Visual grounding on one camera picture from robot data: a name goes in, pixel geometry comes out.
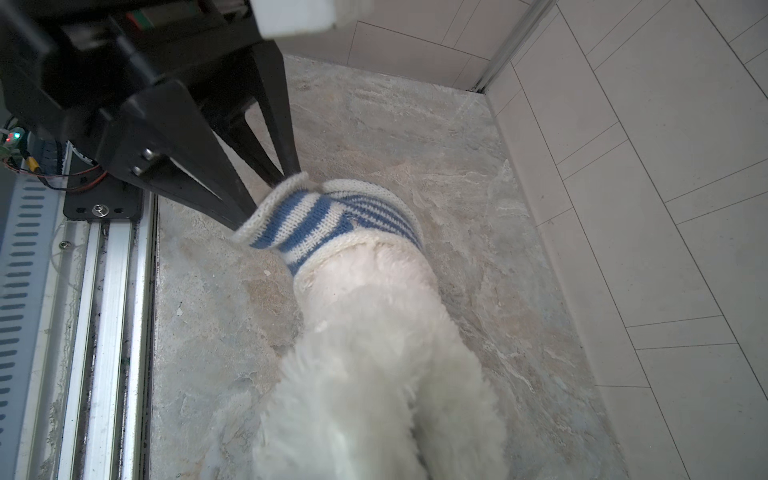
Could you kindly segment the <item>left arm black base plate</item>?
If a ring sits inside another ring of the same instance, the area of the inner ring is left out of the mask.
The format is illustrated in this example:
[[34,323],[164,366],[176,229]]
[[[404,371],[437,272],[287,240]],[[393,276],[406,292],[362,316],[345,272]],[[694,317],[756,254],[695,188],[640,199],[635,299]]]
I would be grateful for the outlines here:
[[72,153],[63,204],[64,216],[72,221],[137,221],[143,212],[143,194],[129,183],[90,165]]

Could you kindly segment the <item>blue white striped sweater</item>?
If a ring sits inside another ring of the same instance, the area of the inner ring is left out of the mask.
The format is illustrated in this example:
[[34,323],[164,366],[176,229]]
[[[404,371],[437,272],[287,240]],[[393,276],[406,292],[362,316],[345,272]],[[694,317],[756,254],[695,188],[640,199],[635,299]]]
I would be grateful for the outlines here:
[[360,243],[423,248],[416,215],[397,195],[362,180],[317,184],[300,173],[276,186],[232,235],[237,243],[278,252],[293,276]]

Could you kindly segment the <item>white teddy bear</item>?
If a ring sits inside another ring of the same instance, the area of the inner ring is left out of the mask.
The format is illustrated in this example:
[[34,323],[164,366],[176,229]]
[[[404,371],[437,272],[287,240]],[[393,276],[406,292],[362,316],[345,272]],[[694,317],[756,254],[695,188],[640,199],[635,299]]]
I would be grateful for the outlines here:
[[506,426],[423,255],[359,243],[296,277],[305,330],[254,444],[258,479],[503,479]]

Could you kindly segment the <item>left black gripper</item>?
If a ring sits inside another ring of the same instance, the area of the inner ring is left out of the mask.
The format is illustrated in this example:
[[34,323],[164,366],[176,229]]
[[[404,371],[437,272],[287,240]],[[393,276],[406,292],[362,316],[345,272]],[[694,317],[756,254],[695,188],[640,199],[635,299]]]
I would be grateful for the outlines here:
[[5,1],[9,110],[112,176],[236,230],[301,171],[284,57],[248,1]]

